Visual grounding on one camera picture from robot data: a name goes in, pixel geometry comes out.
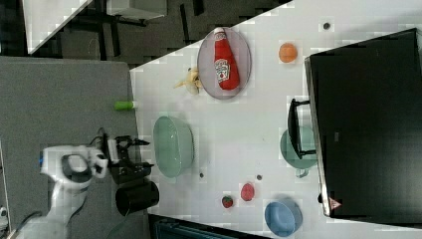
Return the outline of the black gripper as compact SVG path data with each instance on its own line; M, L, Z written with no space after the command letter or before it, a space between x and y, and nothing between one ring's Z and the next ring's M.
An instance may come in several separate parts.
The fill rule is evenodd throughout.
M151 173L151 168L154 164L134 162L129 157L129 149L138 145L150 145L150 142L129 135L109 138L105 134L103 150L108 158L107 168L115 184L129 183L142 179Z

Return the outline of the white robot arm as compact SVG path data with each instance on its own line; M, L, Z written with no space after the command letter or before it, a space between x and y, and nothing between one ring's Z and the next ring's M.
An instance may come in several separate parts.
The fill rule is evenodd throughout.
M72 217L80 211L95 178L110 174L117 189L117 211L127 216L159 202L155 183L146 179L152 165L133 162L128 149L146 145L145 140L129 135L109 138L103 134L99 146L58 145L42 151L41 172L54 182L50 210L43 215L28 215L7 239L66 239Z

